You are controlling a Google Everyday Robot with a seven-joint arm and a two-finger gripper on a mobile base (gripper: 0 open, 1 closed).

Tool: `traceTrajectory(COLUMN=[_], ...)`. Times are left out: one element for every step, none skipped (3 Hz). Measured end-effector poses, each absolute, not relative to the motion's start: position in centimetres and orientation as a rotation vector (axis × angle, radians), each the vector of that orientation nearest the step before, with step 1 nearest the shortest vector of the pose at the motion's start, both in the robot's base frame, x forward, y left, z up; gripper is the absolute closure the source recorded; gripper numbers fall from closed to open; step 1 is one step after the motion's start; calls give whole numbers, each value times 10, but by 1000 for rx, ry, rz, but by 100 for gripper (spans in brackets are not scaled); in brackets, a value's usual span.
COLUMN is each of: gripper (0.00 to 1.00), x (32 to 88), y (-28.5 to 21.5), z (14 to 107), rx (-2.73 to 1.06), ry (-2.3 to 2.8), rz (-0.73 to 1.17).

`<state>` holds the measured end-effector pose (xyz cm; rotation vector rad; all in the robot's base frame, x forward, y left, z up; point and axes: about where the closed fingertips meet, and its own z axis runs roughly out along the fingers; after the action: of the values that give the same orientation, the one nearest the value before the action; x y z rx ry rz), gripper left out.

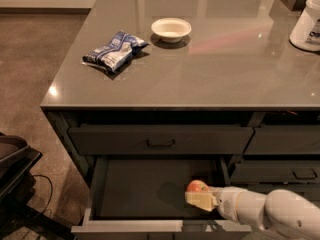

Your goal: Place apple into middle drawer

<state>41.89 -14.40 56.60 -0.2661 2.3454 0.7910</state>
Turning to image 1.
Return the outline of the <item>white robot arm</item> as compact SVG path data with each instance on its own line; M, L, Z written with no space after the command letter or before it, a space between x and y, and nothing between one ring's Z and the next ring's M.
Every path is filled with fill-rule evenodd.
M188 204L249 225L278 240L320 240L320 208L289 190L268 194L238 187L187 187Z

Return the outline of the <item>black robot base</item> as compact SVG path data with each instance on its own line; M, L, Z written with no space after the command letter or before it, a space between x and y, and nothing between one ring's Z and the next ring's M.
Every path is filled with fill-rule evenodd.
M35 185L32 167L41 159L42 153L33 149L23 138L0 135L0 226L1 236L13 231L13 223L22 227L38 229L61 240L76 240L71 229L48 218L43 211L27 205Z

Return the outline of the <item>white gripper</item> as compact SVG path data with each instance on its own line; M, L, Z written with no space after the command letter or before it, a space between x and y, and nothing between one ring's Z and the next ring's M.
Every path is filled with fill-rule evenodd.
M237 221L237 200L246 189L239 187L210 187L211 192L186 192L188 204L211 212L217 208L219 214L227 220Z

